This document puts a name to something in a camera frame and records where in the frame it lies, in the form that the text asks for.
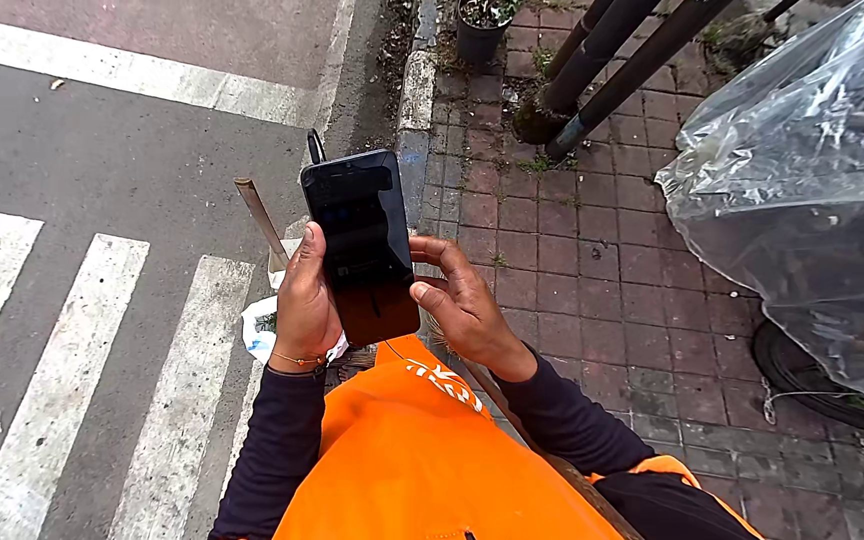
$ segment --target phone screen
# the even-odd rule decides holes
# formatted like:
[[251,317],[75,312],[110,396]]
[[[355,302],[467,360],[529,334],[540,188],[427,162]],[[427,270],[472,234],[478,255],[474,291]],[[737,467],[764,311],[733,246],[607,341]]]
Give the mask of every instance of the phone screen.
[[396,155],[361,153],[306,167],[309,213],[325,233],[325,273],[349,343],[370,345],[419,329]]

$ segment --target brick paving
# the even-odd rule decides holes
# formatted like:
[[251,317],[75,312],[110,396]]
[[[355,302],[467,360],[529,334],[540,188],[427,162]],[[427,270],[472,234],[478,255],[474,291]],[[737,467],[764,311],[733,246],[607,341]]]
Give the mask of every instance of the brick paving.
[[419,232],[457,240],[520,338],[767,538],[864,540],[864,432],[791,399],[765,421],[749,350],[761,301],[687,250],[651,182],[710,91],[699,46],[595,129],[574,170],[520,166],[540,149],[512,136],[503,89],[535,76],[533,50],[580,16],[523,8],[496,62],[438,74]]

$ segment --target black pot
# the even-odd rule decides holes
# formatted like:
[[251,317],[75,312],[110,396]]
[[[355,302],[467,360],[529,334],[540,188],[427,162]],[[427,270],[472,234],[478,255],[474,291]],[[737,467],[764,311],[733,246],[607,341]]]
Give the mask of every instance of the black pot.
[[458,13],[459,31],[456,39],[456,54],[470,64],[485,64],[496,55],[498,44],[502,42],[505,29],[512,19],[498,28],[478,28],[462,19]]

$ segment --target crosswalk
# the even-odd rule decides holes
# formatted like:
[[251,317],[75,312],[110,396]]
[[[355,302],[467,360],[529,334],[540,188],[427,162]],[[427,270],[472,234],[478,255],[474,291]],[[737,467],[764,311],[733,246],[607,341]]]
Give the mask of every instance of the crosswalk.
[[[0,213],[0,317],[47,223]],[[96,233],[78,266],[0,447],[0,539],[32,539],[74,453],[150,250]],[[203,255],[132,450],[107,538],[183,538],[255,265]],[[232,470],[261,369],[252,369],[232,441]]]

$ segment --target wheel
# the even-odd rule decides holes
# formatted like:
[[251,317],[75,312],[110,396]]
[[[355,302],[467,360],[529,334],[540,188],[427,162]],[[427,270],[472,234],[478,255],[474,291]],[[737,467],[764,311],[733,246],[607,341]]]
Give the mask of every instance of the wheel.
[[[829,379],[815,358],[772,321],[755,330],[751,354],[775,393],[855,392]],[[864,398],[808,394],[789,397],[812,411],[864,430]]]

